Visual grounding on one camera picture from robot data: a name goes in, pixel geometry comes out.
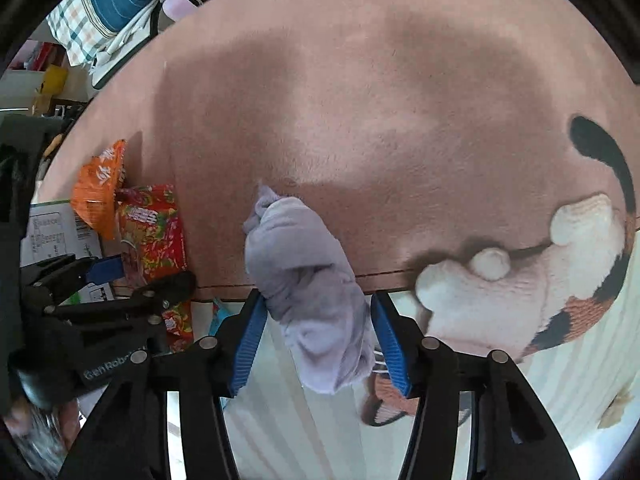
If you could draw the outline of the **lavender cloth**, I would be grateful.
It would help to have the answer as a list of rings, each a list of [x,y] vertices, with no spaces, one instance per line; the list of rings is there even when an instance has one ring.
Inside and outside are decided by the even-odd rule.
[[[334,394],[372,372],[370,306],[340,241],[302,200],[258,188],[245,269],[279,324],[300,382]]]

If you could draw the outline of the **orange snack bag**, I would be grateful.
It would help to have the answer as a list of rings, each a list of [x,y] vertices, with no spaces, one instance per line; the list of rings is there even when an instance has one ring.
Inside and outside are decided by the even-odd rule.
[[[104,240],[114,238],[115,195],[125,180],[126,145],[118,140],[82,166],[70,199],[75,214]]]

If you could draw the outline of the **white frame chair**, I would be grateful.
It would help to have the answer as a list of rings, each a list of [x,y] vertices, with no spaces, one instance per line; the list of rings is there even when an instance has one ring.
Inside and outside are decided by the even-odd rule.
[[[94,58],[89,73],[93,90],[100,91],[140,50],[158,35],[163,0],[152,0]]]

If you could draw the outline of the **cardboard box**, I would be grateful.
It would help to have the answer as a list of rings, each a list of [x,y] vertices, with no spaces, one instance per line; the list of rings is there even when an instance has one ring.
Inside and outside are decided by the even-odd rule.
[[[22,240],[21,267],[61,256],[101,257],[99,237],[69,202],[33,204]]]

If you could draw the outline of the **red snack bag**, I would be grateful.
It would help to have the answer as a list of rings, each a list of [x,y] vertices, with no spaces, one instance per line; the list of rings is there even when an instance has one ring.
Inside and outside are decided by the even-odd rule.
[[[121,188],[116,221],[127,284],[137,289],[188,268],[183,227],[170,184]]]

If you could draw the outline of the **pink cat rug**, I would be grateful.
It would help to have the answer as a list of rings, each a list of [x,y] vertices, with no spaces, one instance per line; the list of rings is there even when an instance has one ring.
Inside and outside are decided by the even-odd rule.
[[[43,179],[126,140],[126,183],[174,187],[201,297],[253,287],[258,188],[340,241],[364,296],[515,359],[581,337],[634,246],[637,91],[566,0],[213,0],[100,91]]]

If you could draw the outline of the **plaid blue pillow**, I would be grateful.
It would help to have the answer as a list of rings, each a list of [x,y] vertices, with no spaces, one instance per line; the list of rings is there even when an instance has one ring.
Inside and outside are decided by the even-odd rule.
[[[160,0],[62,0],[46,17],[71,66],[100,66],[144,27]]]

